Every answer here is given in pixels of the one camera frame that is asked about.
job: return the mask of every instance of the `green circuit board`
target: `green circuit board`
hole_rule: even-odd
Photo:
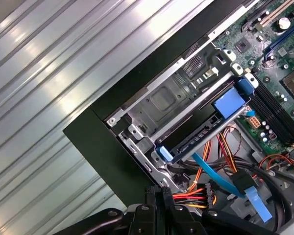
[[[274,4],[268,7],[267,10],[272,12],[283,2],[283,0],[277,0]],[[264,56],[268,50],[268,46],[278,40],[283,35],[283,32],[277,30],[277,20],[273,20],[261,31],[257,29],[251,31],[242,30],[242,26],[246,22],[247,17],[257,8],[258,5],[229,27],[214,41],[214,44],[219,48],[233,50],[237,55],[236,62],[244,69],[248,68],[252,70],[253,68],[257,68],[257,77],[270,93],[277,98],[279,98],[281,94],[287,98],[287,101],[282,101],[280,104],[294,120],[294,96],[290,94],[281,83],[285,77],[294,71],[294,33],[292,33],[288,39],[283,41],[279,47],[274,50],[273,54],[271,54],[274,56],[272,60],[265,61]],[[292,12],[294,12],[294,5],[291,5],[283,11],[277,19],[287,17]],[[294,18],[290,20],[290,28],[292,28],[294,25]],[[243,45],[246,47],[242,49],[240,47],[240,42],[243,42]],[[264,129],[253,129],[245,119],[241,119],[241,123],[249,131],[251,136],[260,143],[261,147],[267,154],[281,153],[291,150],[289,147],[281,143],[279,139],[267,143],[261,142],[259,134],[263,132]]]

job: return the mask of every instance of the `blue expansion slot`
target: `blue expansion slot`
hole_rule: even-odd
[[[269,55],[286,39],[288,39],[294,33],[294,26],[286,31],[277,41],[272,43],[265,53],[265,60],[268,60]]]

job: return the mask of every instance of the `corrugated metal surface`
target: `corrugated metal surface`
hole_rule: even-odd
[[[0,234],[124,209],[62,130],[211,1],[27,0],[0,24]]]

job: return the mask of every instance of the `motherboard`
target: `motherboard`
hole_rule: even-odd
[[[240,123],[267,154],[294,148],[294,0],[263,0],[214,44],[233,50],[259,80],[250,102],[256,116]]]

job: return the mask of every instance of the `black cable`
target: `black cable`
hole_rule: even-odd
[[[196,204],[199,204],[199,205],[207,205],[207,202],[204,202],[204,201],[197,201],[197,200],[182,200],[182,201],[179,201],[178,199],[175,199],[175,203],[196,203]]]
[[[273,200],[275,202],[277,216],[276,223],[274,226],[275,231],[285,223],[289,222],[293,218],[293,211],[290,202],[283,194],[281,188],[275,183],[275,181],[272,180],[271,176],[269,176],[264,170],[254,166],[253,164],[245,162],[237,162],[237,164],[239,167],[247,168],[256,173],[261,179],[264,180],[269,190],[271,191]]]
[[[259,178],[263,179],[266,185],[268,186],[269,190],[271,191],[273,201],[274,201],[274,208],[275,208],[275,225],[274,225],[274,231],[277,231],[279,228],[281,228],[282,225],[290,221],[293,217],[293,212],[291,205],[285,195],[283,194],[283,191],[281,188],[275,183],[274,180],[272,180],[272,177],[269,176],[264,170],[258,168],[256,165],[249,163],[245,161],[244,159],[235,156],[234,157],[237,166],[239,168],[245,168],[247,170],[252,171],[255,173]],[[188,166],[195,168],[196,163],[188,161]],[[216,160],[213,163],[210,163],[209,165],[211,167],[219,167],[220,165],[223,167],[226,165],[227,162],[224,157]]]

